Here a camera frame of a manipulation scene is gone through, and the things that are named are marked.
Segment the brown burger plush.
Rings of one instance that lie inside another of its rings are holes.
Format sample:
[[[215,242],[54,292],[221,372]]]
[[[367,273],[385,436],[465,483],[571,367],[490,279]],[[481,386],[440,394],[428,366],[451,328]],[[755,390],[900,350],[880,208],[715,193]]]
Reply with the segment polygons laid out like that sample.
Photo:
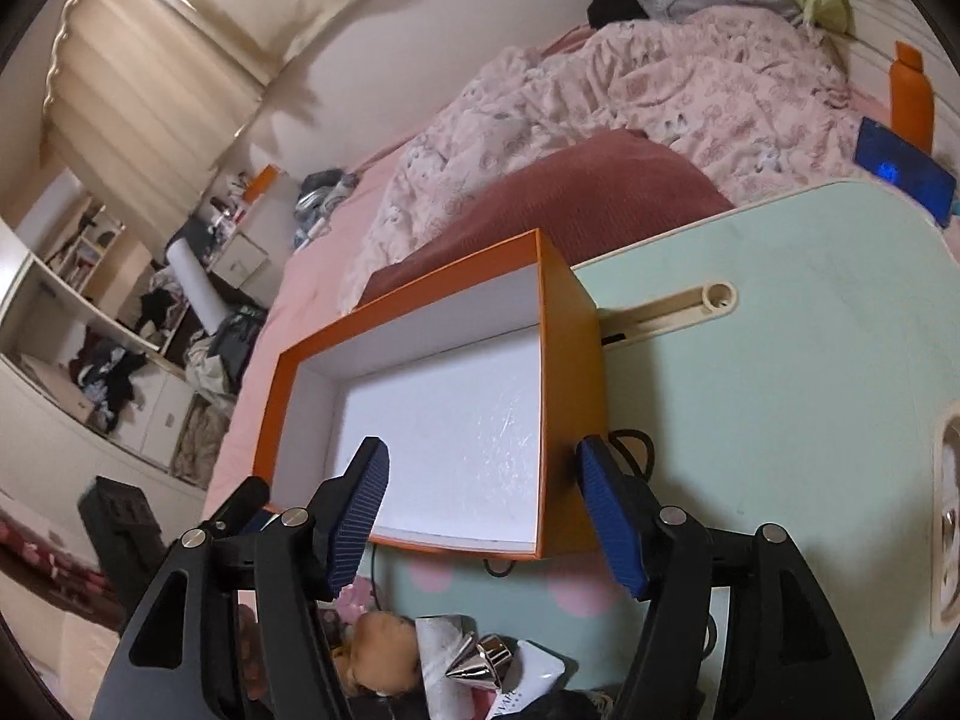
[[[350,697],[397,697],[423,683],[415,624],[387,611],[370,611],[358,618],[347,642],[334,650],[334,665]]]

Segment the silver foil cone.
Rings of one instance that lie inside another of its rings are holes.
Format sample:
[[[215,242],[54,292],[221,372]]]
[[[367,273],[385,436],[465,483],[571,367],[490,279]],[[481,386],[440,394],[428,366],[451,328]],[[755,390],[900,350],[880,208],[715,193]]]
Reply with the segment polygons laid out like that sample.
[[[475,689],[501,691],[512,667],[514,655],[499,635],[478,637],[469,634],[460,645],[444,676],[454,683]]]

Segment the white paper roll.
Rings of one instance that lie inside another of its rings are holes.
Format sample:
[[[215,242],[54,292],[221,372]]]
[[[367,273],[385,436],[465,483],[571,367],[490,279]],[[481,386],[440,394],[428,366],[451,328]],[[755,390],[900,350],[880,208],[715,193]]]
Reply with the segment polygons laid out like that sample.
[[[220,298],[205,268],[184,238],[176,239],[167,246],[166,258],[190,309],[194,310],[203,330],[213,337],[229,317],[228,305]]]

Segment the white bedside drawer cabinet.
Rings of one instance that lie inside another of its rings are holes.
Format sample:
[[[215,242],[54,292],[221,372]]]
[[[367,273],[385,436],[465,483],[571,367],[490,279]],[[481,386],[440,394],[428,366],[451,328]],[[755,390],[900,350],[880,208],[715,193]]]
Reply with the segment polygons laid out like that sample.
[[[241,289],[268,262],[268,254],[242,232],[235,232],[213,257],[208,271],[231,288]]]

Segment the orange cardboard box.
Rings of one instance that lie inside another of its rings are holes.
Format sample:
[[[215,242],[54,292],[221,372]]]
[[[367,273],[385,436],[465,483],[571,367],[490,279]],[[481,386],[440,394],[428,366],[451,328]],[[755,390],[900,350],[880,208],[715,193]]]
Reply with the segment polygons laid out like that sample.
[[[606,427],[596,306],[534,229],[281,351],[254,472],[277,509],[306,504],[377,437],[374,541],[539,561],[594,550],[574,447]]]

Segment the grey clothes heap on bed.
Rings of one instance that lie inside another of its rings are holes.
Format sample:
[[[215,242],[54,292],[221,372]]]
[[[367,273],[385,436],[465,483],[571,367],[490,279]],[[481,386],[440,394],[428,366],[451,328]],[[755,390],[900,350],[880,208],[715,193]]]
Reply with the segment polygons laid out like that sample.
[[[302,181],[293,210],[296,221],[293,249],[304,249],[309,242],[329,234],[332,216],[355,192],[358,184],[356,172],[343,171],[338,167],[309,174]]]

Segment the beige curtain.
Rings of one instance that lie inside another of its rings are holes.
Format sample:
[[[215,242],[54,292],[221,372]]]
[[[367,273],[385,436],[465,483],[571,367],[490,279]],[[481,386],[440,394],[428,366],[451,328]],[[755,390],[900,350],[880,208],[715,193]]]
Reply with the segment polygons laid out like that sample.
[[[73,0],[47,75],[47,143],[161,249],[267,86],[351,1]]]

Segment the blue smartphone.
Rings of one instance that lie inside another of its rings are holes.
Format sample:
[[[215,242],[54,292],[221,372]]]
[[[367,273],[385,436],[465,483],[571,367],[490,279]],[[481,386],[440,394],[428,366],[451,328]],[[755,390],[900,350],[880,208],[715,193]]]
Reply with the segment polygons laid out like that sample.
[[[854,162],[916,200],[942,229],[949,226],[957,177],[924,151],[864,117],[857,131]]]

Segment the maroon cushion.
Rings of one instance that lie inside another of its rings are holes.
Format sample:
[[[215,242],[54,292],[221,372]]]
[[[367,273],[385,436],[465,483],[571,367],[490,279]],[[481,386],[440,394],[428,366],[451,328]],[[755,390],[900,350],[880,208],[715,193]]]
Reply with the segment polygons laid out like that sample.
[[[359,300],[531,229],[579,265],[732,208],[685,156],[638,130],[609,130],[483,188],[436,238],[376,270]]]

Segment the pink floral blanket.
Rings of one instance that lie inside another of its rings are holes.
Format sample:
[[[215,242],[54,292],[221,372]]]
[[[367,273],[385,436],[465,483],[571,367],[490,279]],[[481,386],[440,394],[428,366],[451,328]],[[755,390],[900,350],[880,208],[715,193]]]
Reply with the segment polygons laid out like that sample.
[[[748,205],[861,176],[861,121],[827,34],[765,8],[612,23],[562,54],[508,47],[402,149],[338,309],[438,238],[482,188],[599,133],[646,133]]]

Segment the orange water bottle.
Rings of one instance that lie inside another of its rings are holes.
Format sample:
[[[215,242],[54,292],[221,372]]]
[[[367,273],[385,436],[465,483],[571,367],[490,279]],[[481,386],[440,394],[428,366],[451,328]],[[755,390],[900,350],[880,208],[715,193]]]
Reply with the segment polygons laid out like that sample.
[[[905,142],[929,154],[934,142],[934,91],[924,73],[923,54],[896,41],[890,65],[890,128]]]

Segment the black clothing on bed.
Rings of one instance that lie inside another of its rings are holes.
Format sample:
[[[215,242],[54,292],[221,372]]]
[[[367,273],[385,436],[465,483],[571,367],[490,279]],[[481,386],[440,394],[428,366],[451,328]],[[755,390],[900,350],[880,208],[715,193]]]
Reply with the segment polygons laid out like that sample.
[[[647,20],[640,0],[590,0],[587,5],[587,22],[592,29],[635,20]]]

